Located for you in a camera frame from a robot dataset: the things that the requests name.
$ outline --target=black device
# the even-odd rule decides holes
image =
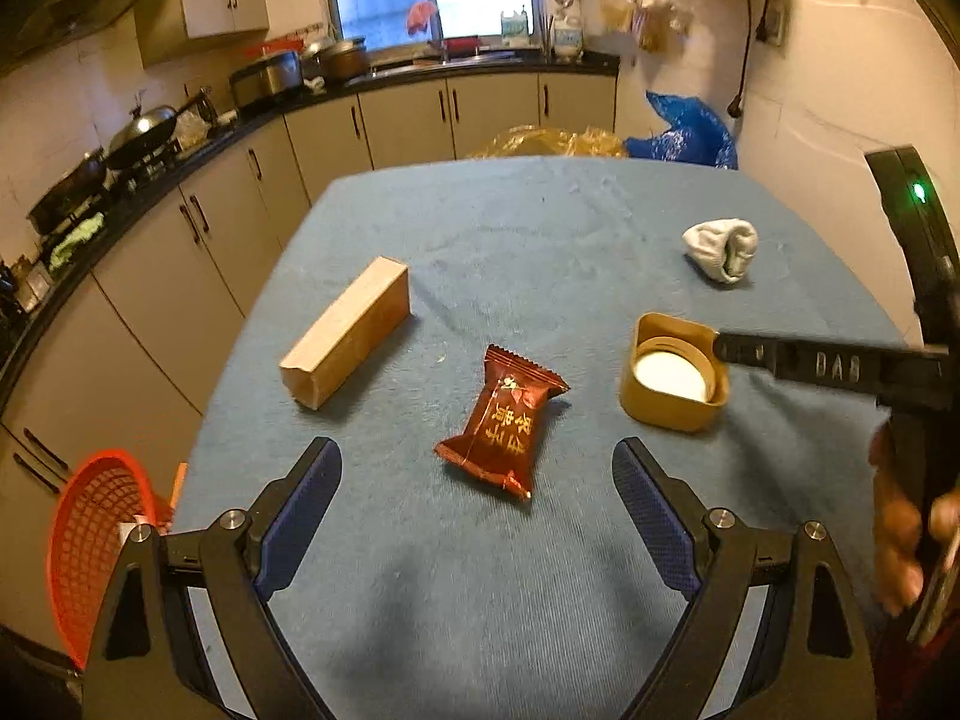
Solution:
[[[960,472],[960,262],[940,198],[915,148],[876,151],[866,159],[904,250],[929,346],[722,332],[713,351],[724,362],[763,367],[787,381],[870,394],[889,407],[896,475],[928,522],[933,502],[956,487]],[[918,559],[926,586],[939,555],[939,545],[925,531]]]
[[[205,587],[259,720],[334,720],[270,614],[340,483],[336,443],[318,437],[247,511],[162,536],[138,525],[104,594],[83,688],[85,720],[233,718],[210,675],[189,587]],[[672,589],[688,599],[673,637],[621,720],[697,720],[751,586],[769,586],[728,720],[874,720],[867,638],[840,557],[819,522],[756,530],[708,511],[639,439],[613,450],[613,483]]]

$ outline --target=blue plastic bag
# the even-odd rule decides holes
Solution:
[[[647,92],[647,100],[670,128],[652,138],[627,138],[623,145],[630,156],[737,170],[733,137],[700,98]]]

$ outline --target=metal screw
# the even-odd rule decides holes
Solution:
[[[130,538],[137,543],[147,541],[147,539],[150,538],[150,531],[152,531],[152,528],[149,525],[137,525],[136,528],[130,531]]]
[[[247,513],[243,509],[231,509],[220,515],[220,527],[227,531],[235,531],[247,519]]]
[[[827,537],[827,529],[815,519],[811,519],[810,522],[806,523],[803,531],[805,531],[813,541],[823,541]]]
[[[736,517],[728,509],[714,509],[710,512],[710,522],[718,528],[733,528],[736,525]]]

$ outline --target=white tile wall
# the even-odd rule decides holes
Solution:
[[[583,0],[587,31],[602,31]],[[755,18],[763,0],[753,0]],[[733,127],[741,169],[806,220],[847,263],[909,341],[919,333],[904,260],[863,152],[913,143],[960,230],[960,73],[913,0],[791,0],[787,42],[755,43],[745,116]],[[663,56],[623,50],[617,133],[664,129],[647,89],[699,95],[726,117],[736,93],[744,0],[694,0],[696,23]]]
[[[184,84],[191,94],[210,85],[226,110],[227,78],[246,61],[237,49],[221,49],[144,70],[128,14],[0,79],[0,257],[35,253],[26,214],[83,153],[109,145],[138,90],[149,108],[184,103]]]

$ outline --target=yellow plastic bag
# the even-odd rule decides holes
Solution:
[[[626,157],[623,142],[611,132],[588,127],[582,135],[554,127],[514,127],[473,155],[493,157]]]

